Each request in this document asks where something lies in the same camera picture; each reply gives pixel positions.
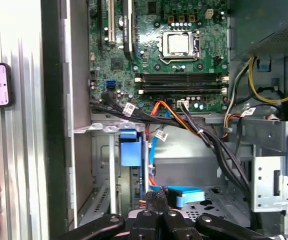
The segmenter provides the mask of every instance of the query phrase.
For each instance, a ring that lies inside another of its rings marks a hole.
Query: yellow wire
[[[268,99],[265,97],[262,97],[261,95],[259,95],[256,92],[255,86],[254,86],[254,82],[253,82],[253,67],[254,67],[254,63],[255,63],[255,57],[252,57],[250,63],[249,63],[249,67],[248,67],[248,80],[249,80],[249,85],[250,88],[252,90],[252,92],[254,93],[254,95],[261,101],[268,103],[268,104],[280,104],[280,103],[284,103],[288,101],[288,97],[283,98],[283,99],[279,99],[279,100],[272,100],[272,99]]]

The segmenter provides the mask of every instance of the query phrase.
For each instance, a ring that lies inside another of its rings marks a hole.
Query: side panel
[[[0,239],[49,239],[39,0],[0,0],[0,62],[14,104],[0,109]]]

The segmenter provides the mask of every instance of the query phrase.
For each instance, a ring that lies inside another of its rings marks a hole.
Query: metal bracket
[[[252,211],[281,212],[288,205],[288,177],[284,176],[284,156],[255,157],[253,162]]]
[[[85,134],[91,131],[103,130],[104,133],[114,134],[120,130],[134,129],[138,133],[145,131],[145,125],[134,122],[115,122],[114,124],[104,125],[102,123],[93,123],[90,126],[83,126],[74,129],[75,134]]]
[[[73,168],[68,167],[68,202],[69,208],[74,209],[74,184],[73,184]]]

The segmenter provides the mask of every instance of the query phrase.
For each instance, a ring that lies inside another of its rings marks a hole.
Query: sata port
[[[116,80],[106,80],[107,86],[116,86],[117,81]]]

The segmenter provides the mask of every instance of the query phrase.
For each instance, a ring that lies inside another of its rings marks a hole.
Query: chip
[[[155,1],[149,1],[147,3],[147,14],[156,14],[156,2]]]
[[[123,70],[123,58],[119,58],[119,57],[111,58],[110,69],[112,71],[122,71]]]

